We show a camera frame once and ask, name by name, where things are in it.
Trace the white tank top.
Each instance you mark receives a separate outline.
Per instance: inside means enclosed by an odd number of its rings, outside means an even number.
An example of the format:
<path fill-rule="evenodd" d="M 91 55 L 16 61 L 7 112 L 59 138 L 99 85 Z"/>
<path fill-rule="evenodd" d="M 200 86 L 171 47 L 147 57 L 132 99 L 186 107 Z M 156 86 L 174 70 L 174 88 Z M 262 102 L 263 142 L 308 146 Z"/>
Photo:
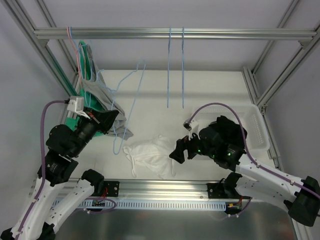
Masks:
<path fill-rule="evenodd" d="M 132 176 L 136 178 L 136 168 L 142 166 L 161 179 L 174 178 L 176 176 L 174 160 L 169 157 L 174 146 L 173 142 L 162 135 L 132 145 L 125 145 L 123 152 L 131 162 Z"/>

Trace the black tank top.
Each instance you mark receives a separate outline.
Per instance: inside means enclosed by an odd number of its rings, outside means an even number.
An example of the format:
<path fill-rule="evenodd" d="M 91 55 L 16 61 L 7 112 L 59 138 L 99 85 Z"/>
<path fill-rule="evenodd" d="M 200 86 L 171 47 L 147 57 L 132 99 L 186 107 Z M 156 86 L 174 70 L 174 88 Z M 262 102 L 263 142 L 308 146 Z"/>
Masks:
<path fill-rule="evenodd" d="M 228 119 L 226 116 L 219 116 L 216 121 L 211 122 L 209 126 L 221 136 L 224 142 L 242 149 L 245 148 L 240 125 Z"/>

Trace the blue hanger of black top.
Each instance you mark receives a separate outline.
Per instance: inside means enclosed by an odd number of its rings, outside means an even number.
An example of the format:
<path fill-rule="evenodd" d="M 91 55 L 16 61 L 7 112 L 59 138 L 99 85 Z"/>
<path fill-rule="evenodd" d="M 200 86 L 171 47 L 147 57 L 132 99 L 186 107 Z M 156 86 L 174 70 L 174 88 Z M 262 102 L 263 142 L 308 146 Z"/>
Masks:
<path fill-rule="evenodd" d="M 168 46 L 167 46 L 167 91 L 166 91 L 166 107 L 170 106 L 170 55 L 171 55 L 171 38 L 172 28 L 169 28 Z"/>

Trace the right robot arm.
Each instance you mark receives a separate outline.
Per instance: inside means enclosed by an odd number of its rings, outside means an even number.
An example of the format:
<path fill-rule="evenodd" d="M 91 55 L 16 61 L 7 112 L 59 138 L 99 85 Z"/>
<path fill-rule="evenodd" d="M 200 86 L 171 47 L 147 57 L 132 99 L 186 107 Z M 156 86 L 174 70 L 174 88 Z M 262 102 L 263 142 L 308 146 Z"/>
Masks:
<path fill-rule="evenodd" d="M 201 155 L 212 159 L 230 174 L 218 188 L 228 198 L 250 197 L 274 205 L 296 222 L 312 227 L 320 212 L 320 185 L 273 169 L 250 155 L 246 131 L 238 124 L 217 127 L 215 123 L 199 133 L 178 139 L 169 157 L 182 164 Z"/>

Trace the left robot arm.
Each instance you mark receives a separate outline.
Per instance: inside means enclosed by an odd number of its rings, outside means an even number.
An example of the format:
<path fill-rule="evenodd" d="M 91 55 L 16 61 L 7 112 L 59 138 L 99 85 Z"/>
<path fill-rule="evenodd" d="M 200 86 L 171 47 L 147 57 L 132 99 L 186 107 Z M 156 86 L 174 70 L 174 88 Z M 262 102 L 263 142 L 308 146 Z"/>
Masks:
<path fill-rule="evenodd" d="M 51 129 L 46 141 L 48 153 L 37 173 L 30 202 L 16 225 L 4 230 L 2 240 L 53 240 L 63 222 L 87 197 L 104 190 L 104 176 L 86 170 L 76 187 L 56 207 L 52 207 L 78 165 L 75 161 L 97 132 L 107 134 L 118 110 L 96 111 L 86 107 L 75 130 L 65 124 Z"/>

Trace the grey tank top on hanger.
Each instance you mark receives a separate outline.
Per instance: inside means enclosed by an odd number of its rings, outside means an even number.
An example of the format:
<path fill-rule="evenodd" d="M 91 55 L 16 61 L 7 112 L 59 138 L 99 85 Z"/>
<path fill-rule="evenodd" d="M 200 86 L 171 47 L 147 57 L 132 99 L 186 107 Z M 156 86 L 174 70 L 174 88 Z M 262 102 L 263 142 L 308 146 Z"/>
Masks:
<path fill-rule="evenodd" d="M 133 136 L 133 133 L 126 129 L 126 115 L 125 111 L 120 107 L 116 102 L 116 91 L 111 89 L 105 83 L 105 80 L 102 76 L 102 70 L 99 69 L 96 64 L 91 46 L 87 44 L 87 71 L 91 73 L 91 79 L 84 81 L 84 90 L 91 94 L 91 104 L 90 108 L 93 108 L 97 111 L 104 110 L 118 110 L 119 114 L 115 119 L 114 128 L 109 132 L 110 136 L 118 136 L 128 140 Z"/>

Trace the white plastic basket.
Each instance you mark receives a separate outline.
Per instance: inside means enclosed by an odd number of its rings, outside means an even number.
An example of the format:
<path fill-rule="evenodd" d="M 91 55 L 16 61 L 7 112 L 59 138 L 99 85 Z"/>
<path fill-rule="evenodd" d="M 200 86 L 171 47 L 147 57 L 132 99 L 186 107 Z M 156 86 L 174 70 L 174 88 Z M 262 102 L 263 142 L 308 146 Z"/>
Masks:
<path fill-rule="evenodd" d="M 225 116 L 238 124 L 240 120 L 247 131 L 246 143 L 252 157 L 263 162 L 270 148 L 269 136 L 262 114 L 254 104 L 235 103 L 229 108 L 222 105 L 210 105 L 201 109 L 192 120 L 199 122 L 199 130 L 216 121 L 220 116 Z"/>

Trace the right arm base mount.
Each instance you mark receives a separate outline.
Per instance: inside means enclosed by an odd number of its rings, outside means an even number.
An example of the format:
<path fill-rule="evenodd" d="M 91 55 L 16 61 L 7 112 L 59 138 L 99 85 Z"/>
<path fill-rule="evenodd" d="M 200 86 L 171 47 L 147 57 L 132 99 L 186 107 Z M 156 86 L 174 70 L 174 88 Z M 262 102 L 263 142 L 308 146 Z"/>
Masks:
<path fill-rule="evenodd" d="M 207 196 L 209 199 L 240 199 L 243 197 L 245 200 L 249 200 L 249 196 L 239 195 L 237 192 L 230 192 L 225 190 L 224 187 L 225 179 L 222 178 L 218 182 L 209 182 L 206 184 L 207 187 Z"/>

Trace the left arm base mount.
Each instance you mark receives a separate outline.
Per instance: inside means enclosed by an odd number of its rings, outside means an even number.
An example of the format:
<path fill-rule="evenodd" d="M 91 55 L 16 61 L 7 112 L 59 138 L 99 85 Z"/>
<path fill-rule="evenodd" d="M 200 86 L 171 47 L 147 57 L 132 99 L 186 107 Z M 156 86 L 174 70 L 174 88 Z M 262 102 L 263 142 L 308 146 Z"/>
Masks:
<path fill-rule="evenodd" d="M 90 195 L 90 198 L 116 198 L 119 196 L 120 182 L 116 180 L 105 180 L 102 187 Z"/>

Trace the aluminium frame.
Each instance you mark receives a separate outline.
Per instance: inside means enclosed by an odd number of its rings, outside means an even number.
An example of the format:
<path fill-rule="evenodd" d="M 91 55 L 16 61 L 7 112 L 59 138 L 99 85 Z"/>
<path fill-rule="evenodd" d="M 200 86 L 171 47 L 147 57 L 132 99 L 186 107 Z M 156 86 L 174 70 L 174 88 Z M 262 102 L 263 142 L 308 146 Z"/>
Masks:
<path fill-rule="evenodd" d="M 248 103 L 248 79 L 288 174 L 320 177 L 320 3 L 317 0 L 3 0 L 0 3 L 0 228 L 13 227 L 41 166 L 45 132 L 76 91 L 77 43 L 86 41 L 132 144 L 183 137 L 210 102 Z M 182 28 L 184 27 L 184 109 Z M 168 38 L 170 95 L 167 108 Z"/>

